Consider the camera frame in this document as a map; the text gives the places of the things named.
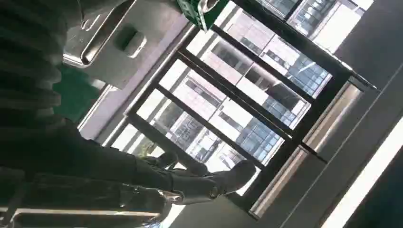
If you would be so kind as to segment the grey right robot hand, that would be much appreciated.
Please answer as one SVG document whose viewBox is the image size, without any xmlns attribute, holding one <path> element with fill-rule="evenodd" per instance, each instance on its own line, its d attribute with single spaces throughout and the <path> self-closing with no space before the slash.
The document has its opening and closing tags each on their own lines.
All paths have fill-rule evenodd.
<svg viewBox="0 0 403 228">
<path fill-rule="evenodd" d="M 173 152 L 137 157 L 83 138 L 73 123 L 0 123 L 0 225 L 5 228 L 137 228 L 173 205 L 205 203 L 241 189 L 251 161 L 209 172 L 198 162 L 169 170 Z"/>
</svg>

